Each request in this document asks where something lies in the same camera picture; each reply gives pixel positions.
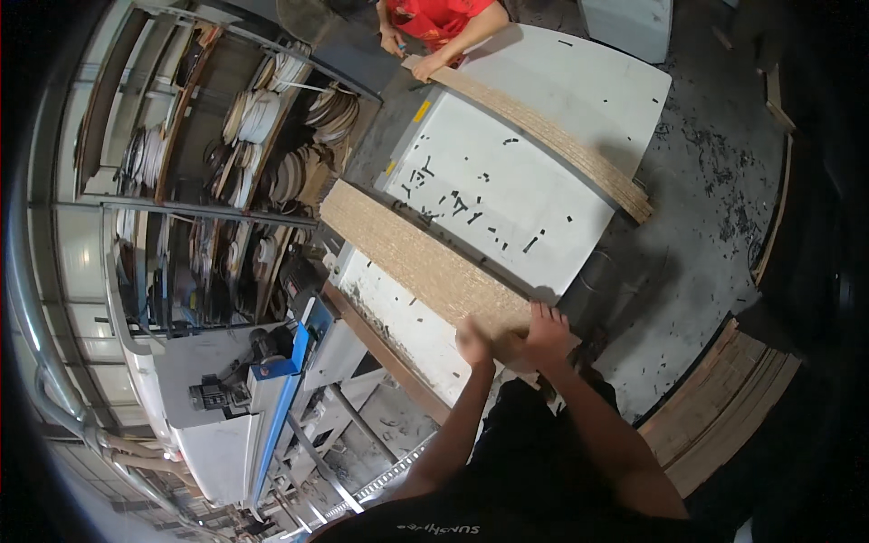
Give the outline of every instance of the black shirt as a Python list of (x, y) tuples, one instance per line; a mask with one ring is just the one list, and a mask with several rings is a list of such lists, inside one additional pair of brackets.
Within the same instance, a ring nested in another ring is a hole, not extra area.
[(474, 457), (444, 488), (372, 507), (330, 527), (336, 541), (709, 541), (690, 520), (618, 506), (567, 413), (522, 381), (506, 383)]

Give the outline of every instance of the forearm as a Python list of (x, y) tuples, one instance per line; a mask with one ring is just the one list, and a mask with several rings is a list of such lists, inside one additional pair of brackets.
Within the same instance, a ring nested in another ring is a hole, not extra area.
[(492, 388), (494, 364), (479, 364), (471, 370), (447, 420), (414, 462), (408, 478), (418, 477), (435, 487), (443, 485), (468, 462), (480, 425), (483, 407)]
[(380, 0), (377, 5), (377, 19), (380, 21), (381, 27), (384, 25), (392, 26), (392, 22), (389, 21), (389, 13), (386, 9), (386, 0)]
[(610, 480), (625, 473), (660, 470), (642, 436), (564, 362), (541, 368), (561, 394), (591, 461)]
[(469, 47), (492, 36), (510, 22), (507, 11), (498, 2), (492, 2), (480, 15), (471, 17), (465, 30), (459, 33), (449, 43), (444, 45), (437, 54), (443, 55), (447, 61), (459, 56)]

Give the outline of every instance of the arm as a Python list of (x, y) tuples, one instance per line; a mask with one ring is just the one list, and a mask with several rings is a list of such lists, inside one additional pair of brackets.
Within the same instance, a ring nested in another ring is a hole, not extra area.
[(376, 7), (377, 19), (380, 21), (381, 47), (390, 55), (404, 58), (404, 38), (401, 37), (401, 31), (394, 27), (392, 21), (389, 20), (386, 0), (379, 0)]
[(436, 53), (426, 56), (417, 64), (413, 71), (414, 77), (428, 82), (428, 78), (439, 68), (446, 66), (451, 60), (462, 54), (466, 49), (493, 36), (510, 22), (507, 10), (499, 2), (492, 2), (476, 17), (471, 17), (465, 30), (450, 40)]
[(468, 462), (495, 368), (488, 341), (472, 322), (466, 321), (459, 327), (456, 346), (471, 366), (471, 376), (447, 420), (410, 468), (405, 481), (389, 497), (390, 500), (431, 493), (443, 487)]
[(531, 312), (524, 355), (564, 398), (589, 458), (613, 485), (617, 501), (651, 516), (688, 518), (642, 436), (566, 364), (567, 317), (539, 302), (532, 302)]

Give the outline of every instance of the red shirt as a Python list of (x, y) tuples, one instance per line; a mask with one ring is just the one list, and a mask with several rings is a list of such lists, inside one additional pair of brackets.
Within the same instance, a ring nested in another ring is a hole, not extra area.
[(387, 0), (392, 24), (432, 51), (458, 36), (494, 0)]

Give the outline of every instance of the person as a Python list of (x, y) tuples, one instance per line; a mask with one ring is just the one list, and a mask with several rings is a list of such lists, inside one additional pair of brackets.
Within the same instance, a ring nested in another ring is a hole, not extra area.
[(474, 445), (495, 365), (490, 341), (465, 321), (456, 344), (470, 378), (407, 478), (388, 501), (322, 526), (309, 541), (717, 539), (688, 519), (652, 451), (615, 409), (614, 389), (585, 382), (567, 364), (567, 317), (537, 301), (530, 311), (527, 339), (514, 340), (567, 410), (554, 415), (528, 384), (509, 381)]
[(381, 47), (388, 53), (404, 57), (402, 32), (426, 44), (430, 54), (412, 70), (426, 83), (435, 70), (458, 63), (467, 48), (509, 23), (497, 0), (379, 0), (377, 16)]

